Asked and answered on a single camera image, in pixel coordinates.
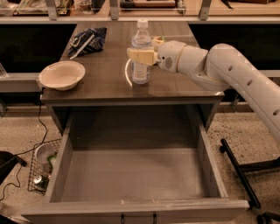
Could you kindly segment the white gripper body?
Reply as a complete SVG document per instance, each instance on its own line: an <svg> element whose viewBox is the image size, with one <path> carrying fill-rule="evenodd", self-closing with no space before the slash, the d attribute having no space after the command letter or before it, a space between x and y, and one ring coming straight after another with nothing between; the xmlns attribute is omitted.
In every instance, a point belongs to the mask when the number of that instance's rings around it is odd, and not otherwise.
<svg viewBox="0 0 280 224"><path fill-rule="evenodd" d="M180 54L185 47L186 43L175 40L163 43L157 51L159 58L158 66L165 71L176 73L178 71L177 65Z"/></svg>

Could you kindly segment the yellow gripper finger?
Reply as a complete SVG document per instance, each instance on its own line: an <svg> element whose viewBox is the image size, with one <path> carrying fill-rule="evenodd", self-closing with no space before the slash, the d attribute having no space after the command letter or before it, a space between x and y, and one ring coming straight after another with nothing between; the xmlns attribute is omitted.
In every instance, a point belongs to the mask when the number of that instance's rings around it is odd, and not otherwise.
<svg viewBox="0 0 280 224"><path fill-rule="evenodd" d="M154 51L157 52L158 48L165 42L165 38L163 36L156 36L152 39L151 44L154 48Z"/></svg>
<svg viewBox="0 0 280 224"><path fill-rule="evenodd" d="M152 66L158 63L158 53L153 49L138 49L138 48L128 48L128 57L135 62Z"/></svg>

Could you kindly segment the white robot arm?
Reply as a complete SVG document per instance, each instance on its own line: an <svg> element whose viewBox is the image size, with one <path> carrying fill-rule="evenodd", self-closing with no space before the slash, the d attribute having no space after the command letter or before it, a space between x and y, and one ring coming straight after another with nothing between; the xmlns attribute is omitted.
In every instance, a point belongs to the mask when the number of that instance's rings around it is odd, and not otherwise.
<svg viewBox="0 0 280 224"><path fill-rule="evenodd" d="M128 48L127 55L134 62L184 74L210 91L233 88L280 140L280 87L233 46L217 44L205 50L176 40L156 40L153 47Z"/></svg>

